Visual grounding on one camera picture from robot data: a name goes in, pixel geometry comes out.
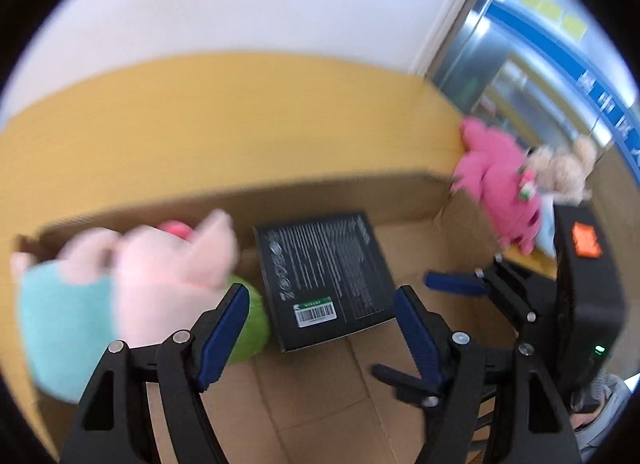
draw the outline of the light blue cloth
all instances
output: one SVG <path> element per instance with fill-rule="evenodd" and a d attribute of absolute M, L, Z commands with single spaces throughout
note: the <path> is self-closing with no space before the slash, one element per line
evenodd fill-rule
<path fill-rule="evenodd" d="M 57 261 L 28 270 L 20 282 L 18 320 L 27 361 L 38 387 L 77 403 L 107 345 L 115 339 L 111 278 L 69 285 Z"/>
<path fill-rule="evenodd" d="M 542 225 L 540 225 L 540 232 L 536 236 L 536 247 L 546 256 L 555 258 L 554 236 L 556 235 L 556 221 L 554 218 L 554 198 L 551 193 L 543 193 L 540 195 L 540 199 L 542 200 L 542 205 L 540 206 Z"/>

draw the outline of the white wall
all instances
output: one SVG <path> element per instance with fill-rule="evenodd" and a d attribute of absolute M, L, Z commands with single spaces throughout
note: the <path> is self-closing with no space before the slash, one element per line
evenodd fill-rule
<path fill-rule="evenodd" d="M 205 50 L 286 50 L 412 71 L 433 52 L 453 1 L 65 0 L 14 71 L 0 123 L 81 79 Z"/>

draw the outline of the black box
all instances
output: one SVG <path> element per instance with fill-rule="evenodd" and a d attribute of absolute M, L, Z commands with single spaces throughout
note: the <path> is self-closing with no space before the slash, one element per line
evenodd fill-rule
<path fill-rule="evenodd" d="M 394 317 L 393 279 L 364 213 L 258 227 L 255 237 L 283 351 Z"/>

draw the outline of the plush pig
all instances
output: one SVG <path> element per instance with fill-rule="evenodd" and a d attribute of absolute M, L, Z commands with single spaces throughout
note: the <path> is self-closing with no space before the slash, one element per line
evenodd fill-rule
<path fill-rule="evenodd" d="M 523 170 L 524 151 L 514 137 L 475 117 L 463 120 L 461 132 L 467 152 L 456 166 L 452 189 L 465 189 L 480 203 L 503 248 L 514 242 L 530 254 L 540 230 L 541 201 L 534 174 Z"/>
<path fill-rule="evenodd" d="M 30 254 L 14 253 L 20 328 L 41 390 L 78 402 L 111 341 L 161 343 L 217 307 L 232 283 L 248 288 L 250 310 L 229 363 L 262 350 L 269 322 L 260 294 L 230 274 L 238 260 L 230 217 L 217 210 L 195 230 L 177 222 L 161 227 L 140 225 L 123 236 L 89 229 L 56 260 L 38 265 Z"/>

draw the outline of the blue stripe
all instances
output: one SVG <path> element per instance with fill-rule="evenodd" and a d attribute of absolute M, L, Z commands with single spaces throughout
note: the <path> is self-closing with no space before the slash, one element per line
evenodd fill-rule
<path fill-rule="evenodd" d="M 559 70 L 574 83 L 578 83 L 585 74 L 593 76 L 595 79 L 593 88 L 588 92 L 585 89 L 584 93 L 588 95 L 591 106 L 603 117 L 603 122 L 609 127 L 616 146 L 625 158 L 636 183 L 640 186 L 640 126 L 597 68 L 555 39 L 532 18 L 522 12 L 514 11 L 502 2 L 494 0 L 489 5 L 486 15 L 555 63 Z M 609 107 L 606 111 L 602 111 L 600 108 L 609 95 Z M 626 136 L 621 132 L 625 126 L 621 125 L 627 127 L 624 131 Z"/>

